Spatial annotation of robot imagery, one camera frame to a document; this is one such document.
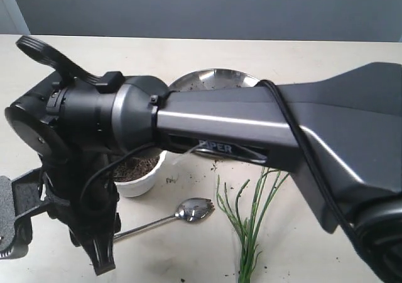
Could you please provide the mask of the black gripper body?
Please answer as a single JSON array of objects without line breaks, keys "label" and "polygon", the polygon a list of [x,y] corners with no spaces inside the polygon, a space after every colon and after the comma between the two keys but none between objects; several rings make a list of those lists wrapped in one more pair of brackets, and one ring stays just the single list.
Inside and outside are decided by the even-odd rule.
[{"label": "black gripper body", "polygon": [[119,227],[119,195],[111,166],[114,156],[50,149],[39,156],[46,186],[61,200],[50,215],[68,226],[72,243],[82,248],[112,248],[113,234]]}]

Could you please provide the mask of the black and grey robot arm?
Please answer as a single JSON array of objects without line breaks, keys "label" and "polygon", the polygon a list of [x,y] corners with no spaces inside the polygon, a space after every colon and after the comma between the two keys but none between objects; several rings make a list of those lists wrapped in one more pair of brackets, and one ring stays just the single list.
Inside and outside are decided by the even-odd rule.
[{"label": "black and grey robot arm", "polygon": [[1,258],[26,255],[31,218],[66,224],[96,274],[120,227],[110,161],[184,153],[290,173],[321,227],[342,227],[384,282],[401,281],[401,66],[375,62],[306,84],[175,92],[153,76],[54,71],[5,110],[42,166],[1,177]]}]

